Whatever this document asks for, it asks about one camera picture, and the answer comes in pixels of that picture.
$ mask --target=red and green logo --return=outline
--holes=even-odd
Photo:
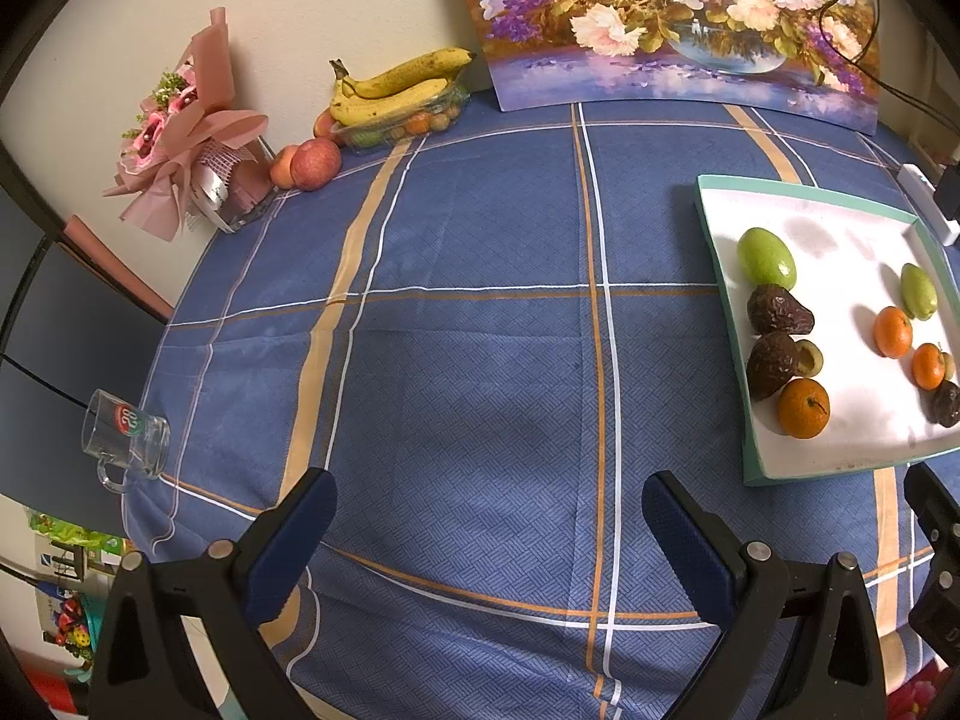
[[[139,436],[143,432],[143,415],[126,403],[114,407],[113,421],[124,436]]]

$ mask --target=glass cup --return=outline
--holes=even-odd
[[[122,495],[142,480],[160,476],[170,447],[170,425],[162,416],[143,413],[98,389],[86,408],[80,446],[97,459],[100,483]],[[126,471],[123,484],[109,478],[108,464]]]

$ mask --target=screw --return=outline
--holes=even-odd
[[[856,568],[856,555],[852,552],[838,552],[837,562],[840,563],[841,568],[853,571]]]
[[[206,548],[206,553],[213,557],[214,560],[222,560],[224,557],[229,557],[233,553],[233,542],[229,541],[227,538],[221,538],[219,541],[214,541],[208,548]]]
[[[120,567],[124,571],[136,571],[141,565],[143,565],[142,552],[129,552],[123,555],[123,560],[120,560]]]
[[[764,562],[765,560],[770,560],[773,552],[770,547],[762,541],[751,541],[747,544],[747,554],[757,562]]]

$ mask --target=white power strip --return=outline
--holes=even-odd
[[[896,175],[896,180],[904,187],[914,205],[923,214],[923,218],[930,225],[930,229],[945,247],[952,245],[960,236],[960,223],[952,218],[946,218],[944,212],[933,201],[933,184],[926,180],[923,172],[916,165],[904,165]]]

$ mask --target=painting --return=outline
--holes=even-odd
[[[624,98],[877,128],[874,0],[467,0],[504,110]]]

